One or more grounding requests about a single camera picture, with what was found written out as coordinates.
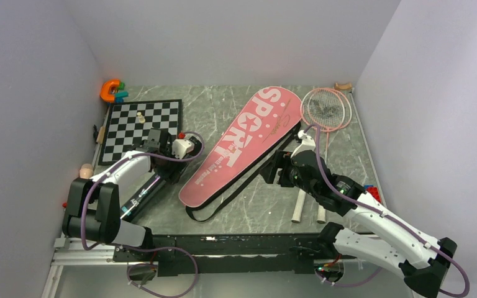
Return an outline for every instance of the chessboard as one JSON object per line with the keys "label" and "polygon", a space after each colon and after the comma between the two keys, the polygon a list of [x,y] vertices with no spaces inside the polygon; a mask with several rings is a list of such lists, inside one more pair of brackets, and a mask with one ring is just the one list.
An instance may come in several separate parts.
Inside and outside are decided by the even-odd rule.
{"label": "chessboard", "polygon": [[[145,117],[140,123],[137,113]],[[151,128],[181,131],[182,100],[123,102],[111,104],[98,164],[109,166],[123,157],[133,145],[146,140]]]}

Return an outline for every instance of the racket handle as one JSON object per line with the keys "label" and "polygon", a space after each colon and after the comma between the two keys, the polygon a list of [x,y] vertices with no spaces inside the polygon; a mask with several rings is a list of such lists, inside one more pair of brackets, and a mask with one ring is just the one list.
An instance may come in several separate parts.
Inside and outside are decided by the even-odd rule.
{"label": "racket handle", "polygon": [[304,206],[304,199],[306,198],[306,192],[302,189],[299,190],[297,195],[297,203],[295,204],[295,209],[293,209],[293,216],[291,217],[291,222],[298,224],[301,222],[302,207]]}
{"label": "racket handle", "polygon": [[317,223],[326,224],[326,209],[317,203]]}

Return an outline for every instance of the table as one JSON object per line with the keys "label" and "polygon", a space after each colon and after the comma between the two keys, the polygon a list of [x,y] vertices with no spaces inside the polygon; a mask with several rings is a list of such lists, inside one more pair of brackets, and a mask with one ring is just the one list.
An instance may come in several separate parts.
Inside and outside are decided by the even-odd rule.
{"label": "table", "polygon": [[[214,147],[222,133],[238,115],[246,102],[266,86],[127,86],[129,97],[125,101],[152,101],[164,99],[183,100],[183,130],[199,132],[206,141],[206,154],[192,162],[178,184],[167,185],[147,205],[147,209],[133,221],[150,227],[155,234],[221,234],[221,233],[303,233],[319,232],[324,224],[316,222],[317,205],[307,196],[301,223],[290,221],[296,203],[297,188],[281,188],[276,184],[265,184],[258,176],[235,200],[212,220],[199,223],[191,220],[178,199],[183,184],[204,161],[207,152]],[[301,99],[315,86],[282,86],[297,94]],[[320,148],[324,151],[325,135]],[[295,143],[287,147],[288,151]],[[357,113],[353,113],[350,124],[330,135],[327,165],[333,173],[346,175],[361,185],[377,186],[375,171],[360,128]],[[96,173],[105,170],[98,166]],[[146,174],[138,179],[127,193],[120,194],[120,204],[149,178]],[[220,198],[214,200],[196,216],[205,219],[242,181],[245,174]],[[366,228],[346,222],[337,214],[327,212],[327,221],[338,222],[356,232],[369,232]]]}

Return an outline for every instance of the purple cable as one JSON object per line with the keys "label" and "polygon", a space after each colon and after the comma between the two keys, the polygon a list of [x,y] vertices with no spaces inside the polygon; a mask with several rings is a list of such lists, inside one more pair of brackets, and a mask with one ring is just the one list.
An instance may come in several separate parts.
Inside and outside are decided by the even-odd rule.
{"label": "purple cable", "polygon": [[[318,125],[316,124],[312,124],[308,127],[306,127],[304,129],[304,132],[306,133],[310,128],[314,127],[316,129],[316,142],[317,143],[320,143],[320,128]],[[382,212],[377,209],[377,208],[374,208],[370,205],[367,205],[365,203],[361,203],[357,200],[354,200],[352,199],[351,197],[348,197],[348,196],[345,196],[344,194],[342,194],[341,192],[339,192],[333,185],[332,183],[327,179],[326,177],[326,173],[324,172],[324,169],[323,167],[321,166],[321,162],[320,162],[320,155],[319,155],[319,151],[316,150],[316,161],[317,161],[317,164],[319,165],[319,171],[321,173],[321,176],[324,180],[324,182],[326,183],[326,185],[328,185],[328,187],[338,196],[340,196],[341,198],[347,200],[348,202],[351,202],[352,204],[356,204],[356,205],[359,205],[363,208],[366,208],[366,209],[369,209],[369,210],[372,210],[373,212],[376,212],[377,214],[379,215],[382,215]],[[395,217],[392,217],[390,215],[384,215],[385,218],[391,220],[392,222],[394,222],[395,224],[397,224],[398,226],[402,227],[405,231],[409,232],[409,234],[411,234],[414,238],[416,238],[418,241],[420,241],[421,243],[423,243],[423,245],[425,245],[427,243],[427,241],[425,241],[425,239],[423,239],[422,237],[420,237],[415,231],[411,230],[407,225],[405,225],[404,223],[402,223],[401,221],[399,221],[398,219],[396,219]],[[460,294],[454,294],[454,293],[451,293],[451,292],[447,292],[445,290],[442,290],[440,289],[440,293],[443,293],[445,295],[448,295],[450,297],[454,297],[454,298],[462,298],[462,297],[465,297],[469,294],[469,289],[470,289],[470,282],[469,282],[469,277],[467,276],[467,274],[465,273],[465,270],[455,261],[453,260],[450,256],[448,256],[446,253],[442,252],[441,250],[439,250],[438,248],[434,247],[434,246],[430,246],[430,249],[434,252],[436,252],[438,255],[440,256],[443,256],[443,258],[445,258],[447,261],[449,261],[452,265],[454,265],[456,267],[456,269],[458,269],[458,271],[460,272],[460,274],[463,276],[463,281],[465,282],[465,288],[463,290],[462,293]]]}
{"label": "purple cable", "polygon": [[[204,138],[202,138],[202,136],[197,133],[197,132],[185,132],[186,134],[187,133],[191,133],[195,136],[197,136],[199,139],[200,139],[200,142],[202,143],[202,148],[200,148],[200,151],[198,151],[198,153],[193,156],[193,157],[190,157],[190,158],[186,158],[186,159],[183,159],[183,160],[177,160],[176,158],[170,158],[170,157],[165,157],[165,156],[161,156],[161,155],[158,155],[158,154],[154,154],[154,153],[136,153],[134,155],[132,155],[130,158],[128,157],[125,157],[125,158],[122,158],[121,160],[119,160],[117,163],[114,164],[114,166],[112,166],[111,168],[111,171],[114,172],[115,170],[117,170],[120,166],[122,166],[124,163],[126,163],[127,161],[129,161],[131,158],[135,158],[135,157],[139,157],[139,156],[151,156],[151,157],[155,157],[155,158],[160,158],[160,159],[163,159],[163,160],[168,160],[168,161],[175,161],[175,162],[180,162],[180,163],[185,163],[185,162],[188,162],[188,161],[191,161],[191,160],[194,160],[196,158],[198,158],[200,155],[202,155],[202,152],[204,151],[204,148],[206,147],[206,144],[204,143]],[[81,210],[81,226],[80,226],[80,236],[81,236],[81,244],[83,245],[83,249],[84,250],[91,250],[93,249],[94,247],[96,247],[99,242],[96,242],[94,243],[93,245],[91,246],[87,246],[87,240],[86,240],[86,237],[85,237],[85,233],[86,233],[86,230],[85,230],[85,223],[86,223],[86,214],[87,214],[87,207],[88,207],[88,204],[89,204],[89,201],[92,197],[92,193],[94,192],[94,190],[97,188],[97,186],[102,182],[104,181],[107,177],[109,177],[111,174],[110,173],[105,173],[104,175],[102,175],[92,186],[91,186],[91,189],[87,192],[87,195],[85,196],[85,201],[83,202],[83,208]],[[181,251],[183,253],[185,253],[190,259],[191,261],[193,261],[193,264],[194,264],[194,269],[195,269],[195,275],[194,275],[194,280],[193,280],[193,283],[189,286],[189,288],[187,289],[187,291],[183,292],[182,294],[180,295],[177,295],[177,296],[164,296],[164,295],[160,295],[158,293],[154,293],[153,291],[145,288],[145,287],[141,287],[139,285],[137,285],[135,282],[131,281],[130,280],[130,277],[129,277],[129,273],[130,271],[134,268],[134,266],[131,266],[129,268],[129,270],[127,271],[127,278],[129,279],[129,281],[131,282],[131,284],[137,286],[139,289],[143,289],[145,292],[149,293],[149,294],[152,294],[154,296],[158,296],[160,298],[179,298],[181,296],[184,296],[185,294],[187,294],[193,287],[194,285],[196,284],[196,282],[198,281],[198,266],[194,260],[194,257],[189,254],[187,251],[181,249],[181,248],[178,248],[178,247],[162,247],[162,248],[154,248],[152,250],[143,250],[141,248],[136,248],[136,247],[132,247],[132,246],[125,246],[126,248],[128,249],[131,249],[131,250],[137,250],[137,251],[143,251],[143,252],[153,252],[153,251],[159,251],[159,250],[178,250],[178,251]]]}
{"label": "purple cable", "polygon": [[178,250],[182,253],[184,253],[186,256],[188,256],[191,261],[193,262],[193,265],[194,265],[194,279],[193,279],[193,282],[191,283],[191,285],[188,287],[187,290],[185,290],[183,293],[181,294],[178,294],[178,295],[175,295],[175,296],[165,296],[165,295],[162,295],[162,294],[159,294],[159,293],[156,293],[156,292],[153,292],[149,289],[147,289],[146,287],[142,287],[141,285],[138,285],[136,282],[133,282],[131,279],[130,279],[130,272],[131,270],[133,270],[134,268],[136,267],[144,267],[144,266],[149,266],[149,264],[147,263],[140,263],[140,264],[135,264],[135,265],[132,265],[131,267],[128,268],[127,270],[127,280],[130,282],[131,285],[137,287],[138,289],[141,289],[141,290],[144,290],[145,292],[151,294],[151,295],[154,295],[154,296],[157,296],[159,298],[179,298],[179,297],[182,297],[184,296],[185,294],[187,294],[190,290],[192,290],[194,288],[194,285],[196,284],[196,282],[198,281],[198,265],[196,264],[196,261],[194,260],[194,257],[192,254],[188,253],[187,251],[183,250],[182,248],[180,247],[174,247],[174,246],[168,246],[168,247],[160,247],[160,248],[154,248],[152,250],[144,250],[142,248],[137,248],[137,247],[134,247],[134,246],[129,246],[129,245],[123,245],[124,248],[127,248],[127,249],[130,249],[130,250],[135,250],[135,251],[141,251],[141,252],[144,252],[144,253],[151,253],[153,251],[160,251],[160,250]]}
{"label": "purple cable", "polygon": [[[328,281],[328,280],[325,280],[326,282],[329,282],[332,287],[358,287],[358,286],[362,286],[364,284],[366,284],[367,282],[371,281],[373,278],[376,277],[376,275],[378,275],[378,273],[382,270],[383,268],[379,267],[378,269],[376,269],[376,271],[374,271],[374,273],[372,273],[370,276],[368,276],[365,280],[362,280],[360,282],[356,282],[354,284],[337,284],[336,282],[331,282],[331,281]],[[322,281],[322,278],[319,273],[316,271],[316,276]]]}

